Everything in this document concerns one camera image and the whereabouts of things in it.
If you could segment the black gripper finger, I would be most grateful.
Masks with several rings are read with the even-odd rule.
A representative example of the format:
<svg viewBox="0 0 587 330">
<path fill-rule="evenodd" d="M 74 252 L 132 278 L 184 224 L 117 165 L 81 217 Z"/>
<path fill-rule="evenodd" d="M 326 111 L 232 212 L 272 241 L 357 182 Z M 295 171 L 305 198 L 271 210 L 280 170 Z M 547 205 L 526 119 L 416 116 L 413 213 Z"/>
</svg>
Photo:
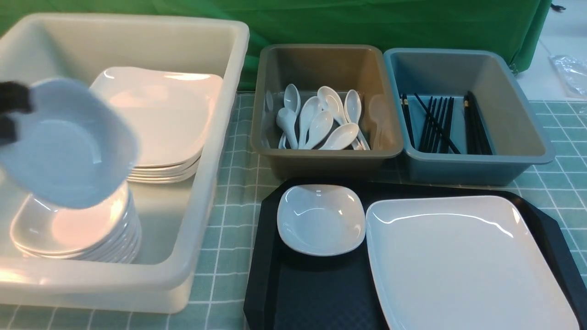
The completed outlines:
<svg viewBox="0 0 587 330">
<path fill-rule="evenodd" d="M 0 117 L 0 146 L 17 141 L 17 124 L 8 116 Z"/>
</svg>

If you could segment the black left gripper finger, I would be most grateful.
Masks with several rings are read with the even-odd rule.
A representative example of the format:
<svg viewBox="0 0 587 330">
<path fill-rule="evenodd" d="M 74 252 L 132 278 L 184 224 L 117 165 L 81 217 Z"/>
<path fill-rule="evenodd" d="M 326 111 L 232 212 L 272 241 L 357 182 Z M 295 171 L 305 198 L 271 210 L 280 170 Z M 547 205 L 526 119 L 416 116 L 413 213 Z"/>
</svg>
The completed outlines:
<svg viewBox="0 0 587 330">
<path fill-rule="evenodd" d="M 29 114 L 33 111 L 31 90 L 20 82 L 0 82 L 0 114 L 14 111 Z"/>
</svg>

